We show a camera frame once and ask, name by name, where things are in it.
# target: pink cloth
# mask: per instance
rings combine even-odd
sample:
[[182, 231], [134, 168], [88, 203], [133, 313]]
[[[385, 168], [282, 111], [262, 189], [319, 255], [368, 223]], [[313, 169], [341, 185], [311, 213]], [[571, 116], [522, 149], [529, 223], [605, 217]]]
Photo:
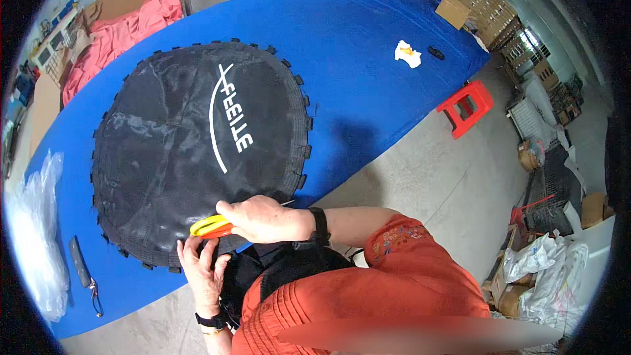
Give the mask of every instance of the pink cloth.
[[140, 9], [118, 19], [96, 21], [90, 29], [94, 41], [74, 64], [64, 85], [64, 106], [108, 63], [180, 18], [180, 0], [146, 0]]

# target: person's left hand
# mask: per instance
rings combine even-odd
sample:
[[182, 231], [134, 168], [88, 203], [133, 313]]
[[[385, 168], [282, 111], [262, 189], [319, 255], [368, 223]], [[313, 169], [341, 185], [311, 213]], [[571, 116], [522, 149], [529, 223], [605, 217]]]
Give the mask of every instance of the person's left hand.
[[177, 241], [177, 256], [184, 269], [186, 280], [189, 281], [195, 297], [197, 314], [204, 319], [210, 319], [219, 314], [219, 295], [223, 287], [223, 272], [230, 260], [230, 255], [219, 256], [215, 262], [215, 270], [210, 269], [213, 252], [219, 243], [218, 239], [207, 242], [200, 255], [197, 248], [203, 239], [189, 236], [186, 243]]

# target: embroidered pattern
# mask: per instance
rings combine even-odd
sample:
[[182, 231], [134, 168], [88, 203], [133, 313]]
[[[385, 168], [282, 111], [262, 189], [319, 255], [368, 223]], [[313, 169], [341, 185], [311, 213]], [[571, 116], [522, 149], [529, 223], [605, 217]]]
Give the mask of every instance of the embroidered pattern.
[[408, 240], [418, 240], [428, 234], [423, 225], [411, 225], [408, 223], [393, 227], [382, 234], [382, 241], [375, 241], [372, 251], [375, 262], [380, 256], [388, 255], [394, 247], [407, 243]]

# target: orange shirt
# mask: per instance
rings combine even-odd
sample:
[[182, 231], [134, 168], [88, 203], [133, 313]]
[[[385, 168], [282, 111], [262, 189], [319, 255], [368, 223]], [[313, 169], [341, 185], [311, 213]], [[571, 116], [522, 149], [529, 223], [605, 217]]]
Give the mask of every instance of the orange shirt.
[[233, 354], [325, 354], [284, 343], [285, 328], [331, 319], [398, 315], [489, 317], [477, 282], [416, 219], [396, 214], [364, 248], [369, 268], [299, 279], [260, 303], [259, 277], [245, 295]]

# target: blue tablecloth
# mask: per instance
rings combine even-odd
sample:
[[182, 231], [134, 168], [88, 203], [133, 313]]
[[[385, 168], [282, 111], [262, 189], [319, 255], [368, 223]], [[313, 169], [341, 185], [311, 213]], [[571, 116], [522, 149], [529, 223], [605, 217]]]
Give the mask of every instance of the blue tablecloth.
[[[71, 300], [52, 324], [57, 338], [80, 334], [121, 318], [185, 284], [184, 274], [148, 271], [124, 258], [100, 236], [90, 183], [92, 134], [136, 64], [156, 50], [230, 40], [271, 44], [304, 80], [313, 147], [296, 192], [306, 207], [332, 191], [415, 126], [489, 59], [474, 38], [434, 11], [435, 0], [232, 0], [165, 28], [107, 65], [59, 114], [33, 156], [27, 175], [40, 170], [50, 149], [64, 153], [57, 185], [62, 252], [77, 235], [91, 275], [99, 283], [105, 315], [97, 318], [90, 290], [69, 266]], [[411, 69], [394, 60], [399, 40], [422, 52]], [[445, 60], [427, 52], [441, 50]]]

